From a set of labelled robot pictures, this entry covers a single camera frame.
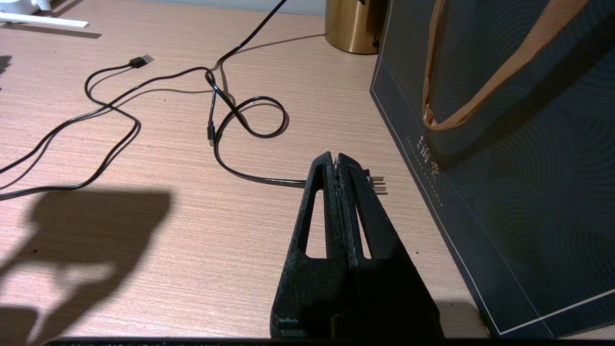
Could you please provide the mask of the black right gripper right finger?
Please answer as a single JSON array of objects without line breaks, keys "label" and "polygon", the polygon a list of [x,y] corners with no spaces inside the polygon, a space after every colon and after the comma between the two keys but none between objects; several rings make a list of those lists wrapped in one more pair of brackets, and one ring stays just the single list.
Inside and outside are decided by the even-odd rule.
[{"label": "black right gripper right finger", "polygon": [[336,160],[351,304],[336,316],[341,339],[442,339],[440,313],[365,169]]}]

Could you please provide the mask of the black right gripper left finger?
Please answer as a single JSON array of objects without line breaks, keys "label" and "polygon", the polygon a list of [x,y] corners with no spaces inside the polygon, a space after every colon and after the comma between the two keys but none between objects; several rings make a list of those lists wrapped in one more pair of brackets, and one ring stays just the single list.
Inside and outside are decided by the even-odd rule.
[{"label": "black right gripper left finger", "polygon": [[[330,152],[311,164],[270,313],[274,339],[328,339],[332,318],[349,304],[347,251]],[[317,191],[323,192],[325,258],[306,254]]]}]

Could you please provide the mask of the white router with antennas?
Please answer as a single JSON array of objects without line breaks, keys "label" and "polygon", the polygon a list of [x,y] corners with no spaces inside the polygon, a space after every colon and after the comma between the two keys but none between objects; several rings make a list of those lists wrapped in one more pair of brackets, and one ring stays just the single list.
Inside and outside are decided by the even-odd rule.
[{"label": "white router with antennas", "polygon": [[0,0],[0,22],[36,24],[84,29],[89,22],[63,18],[42,17],[37,11],[50,11],[52,0]]}]

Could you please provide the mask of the dark gift bag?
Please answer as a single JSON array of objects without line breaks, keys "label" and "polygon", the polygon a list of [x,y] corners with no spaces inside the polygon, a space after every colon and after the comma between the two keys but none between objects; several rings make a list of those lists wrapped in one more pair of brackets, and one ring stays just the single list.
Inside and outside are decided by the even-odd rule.
[{"label": "dark gift bag", "polygon": [[371,94],[494,337],[615,339],[615,0],[464,123],[423,123],[437,0],[389,0]]}]

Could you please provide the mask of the brass desk lamp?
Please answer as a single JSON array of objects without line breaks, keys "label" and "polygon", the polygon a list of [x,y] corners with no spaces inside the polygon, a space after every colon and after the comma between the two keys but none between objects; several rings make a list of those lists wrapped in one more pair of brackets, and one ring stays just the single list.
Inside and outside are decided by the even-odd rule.
[{"label": "brass desk lamp", "polygon": [[326,0],[325,39],[358,55],[378,53],[389,0]]}]

